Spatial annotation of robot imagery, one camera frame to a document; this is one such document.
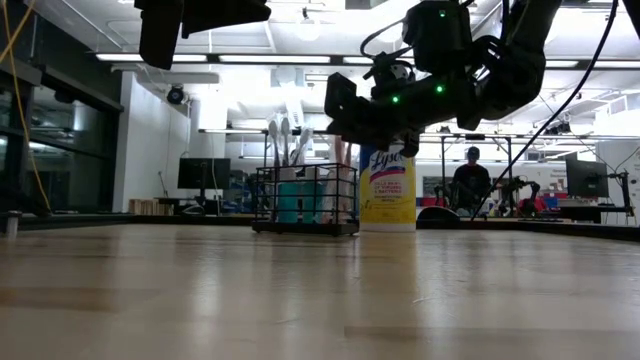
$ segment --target person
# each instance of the person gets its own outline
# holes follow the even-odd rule
[[[471,216],[482,197],[491,187],[489,171],[478,164],[480,149],[472,146],[467,151],[467,163],[456,169],[453,186],[457,194],[455,211],[460,216]]]

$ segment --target table surface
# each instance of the table surface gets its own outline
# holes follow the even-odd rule
[[[0,243],[6,359],[637,359],[640,246],[124,225]]]

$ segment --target security camera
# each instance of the security camera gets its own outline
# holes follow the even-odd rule
[[[171,90],[167,93],[167,101],[169,104],[182,105],[189,100],[187,94],[184,92],[182,85],[172,85]]]

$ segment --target ceiling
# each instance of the ceiling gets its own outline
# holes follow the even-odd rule
[[[268,3],[273,10],[268,22],[194,34],[189,39],[179,39],[177,52],[358,55],[360,42],[365,36],[404,16],[406,10],[417,3],[417,0],[389,0],[372,10],[344,10],[344,0],[325,0],[324,6],[309,5],[309,17],[315,22],[311,24],[300,23],[301,2],[304,0],[296,0],[293,4]],[[499,2],[476,1],[477,8],[472,14],[472,28],[476,35],[495,32],[499,27],[499,11],[492,12],[497,9]],[[137,51],[140,11],[133,8],[131,0],[46,0],[37,2],[36,10],[96,52]],[[607,14],[607,9],[561,9],[548,40],[547,56],[590,58],[604,31]],[[389,36],[382,39],[385,41],[373,41],[368,51],[389,51],[402,45],[398,33],[391,32],[387,35]],[[315,37],[315,40],[308,41],[308,38]],[[602,56],[611,59],[640,59],[640,41],[624,9],[619,11]],[[269,71],[273,68],[174,65],[172,72],[218,73],[225,87],[240,89],[229,91],[231,95],[228,97],[230,119],[241,120],[265,118],[274,108],[284,107],[282,97],[269,85]],[[141,73],[142,78],[148,76],[149,71],[154,70]],[[355,81],[366,72],[366,68],[306,66],[304,71],[316,74],[340,71]],[[533,123],[548,118],[551,110],[557,109],[568,97],[582,75],[579,71],[548,71],[540,98],[500,123],[531,127]],[[262,86],[256,85],[259,82],[262,82]],[[362,80],[358,82],[366,93],[367,83]],[[585,85],[581,100],[573,103],[572,117],[576,121],[588,123],[594,118],[594,108],[606,104],[600,98],[609,99],[611,94],[620,95],[633,91],[640,91],[640,72],[595,72]],[[303,99],[305,112],[322,112],[322,84],[316,84],[314,89],[301,90],[300,97]]]

